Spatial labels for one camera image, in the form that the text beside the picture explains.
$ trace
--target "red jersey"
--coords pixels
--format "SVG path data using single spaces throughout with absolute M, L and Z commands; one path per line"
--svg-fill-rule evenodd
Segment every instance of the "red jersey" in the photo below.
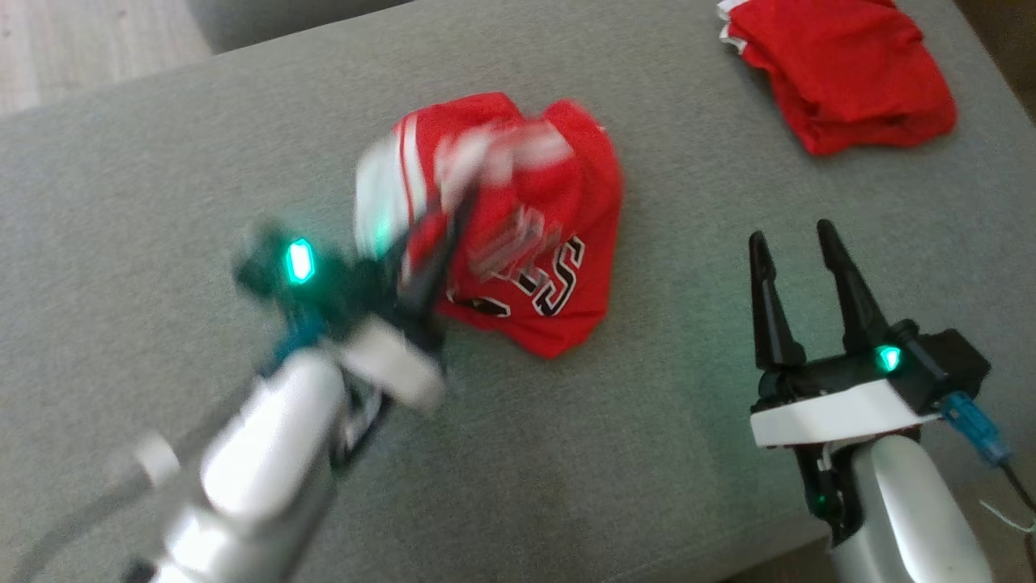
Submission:
M 720 38 L 765 69 L 806 150 L 914 146 L 957 110 L 924 34 L 892 0 L 723 0 Z
M 376 255 L 425 212 L 411 237 L 420 264 L 445 213 L 480 183 L 439 311 L 554 357 L 604 318 L 622 177 L 603 127 L 560 100 L 525 118 L 503 93 L 434 105 L 401 119 L 356 171 L 356 242 Z

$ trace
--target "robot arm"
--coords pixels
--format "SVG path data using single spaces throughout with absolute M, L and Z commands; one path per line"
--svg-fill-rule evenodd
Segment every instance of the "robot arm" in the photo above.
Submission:
M 392 403 L 430 412 L 445 389 L 431 313 L 474 193 L 420 269 L 396 281 L 408 234 L 377 261 L 321 256 L 267 228 L 236 279 L 274 300 L 295 342 L 205 449 L 161 544 L 126 583 L 291 577 L 335 483 Z
M 807 361 L 777 295 L 761 232 L 749 239 L 759 447 L 796 456 L 810 513 L 828 523 L 844 583 L 981 583 L 992 574 L 934 464 L 923 424 L 978 395 L 989 363 L 956 331 L 889 326 L 830 221 L 817 223 L 835 276 L 844 354 Z

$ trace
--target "wooden floor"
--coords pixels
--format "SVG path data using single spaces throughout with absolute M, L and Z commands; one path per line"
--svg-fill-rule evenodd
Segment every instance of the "wooden floor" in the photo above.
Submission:
M 0 115 L 209 55 L 184 0 L 0 0 Z

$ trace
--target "gray fabric surface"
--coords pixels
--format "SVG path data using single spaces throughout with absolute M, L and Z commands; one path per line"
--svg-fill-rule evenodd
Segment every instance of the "gray fabric surface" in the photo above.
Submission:
M 455 327 L 453 393 L 401 413 L 341 485 L 299 574 L 333 581 L 714 581 L 822 531 L 787 453 L 757 451 L 747 237 L 766 230 L 799 340 L 838 350 L 813 233 L 834 220 L 890 320 L 954 326 L 981 401 L 1034 437 L 1036 130 L 946 0 L 903 0 L 958 99 L 912 150 L 806 154 L 708 1 L 425 0 L 0 124 L 0 569 L 104 491 L 112 453 L 175 437 L 276 338 L 228 272 L 277 214 L 349 239 L 353 165 L 414 108 L 573 96 L 628 182 L 609 318 L 553 362 Z M 951 482 L 980 471 L 943 428 Z M 111 581 L 157 501 L 40 580 Z
M 213 52 L 223 53 L 407 0 L 189 0 Z

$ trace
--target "black number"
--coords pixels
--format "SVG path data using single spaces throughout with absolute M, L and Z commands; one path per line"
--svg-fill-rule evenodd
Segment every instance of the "black number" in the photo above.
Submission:
M 540 287 L 536 298 L 533 299 L 533 307 L 537 314 L 544 317 L 557 316 L 565 304 L 572 297 L 572 291 L 576 288 L 576 270 L 582 264 L 583 251 L 586 245 L 578 236 L 565 241 L 554 251 L 554 273 L 560 280 L 560 286 L 554 284 L 553 278 L 546 278 Z

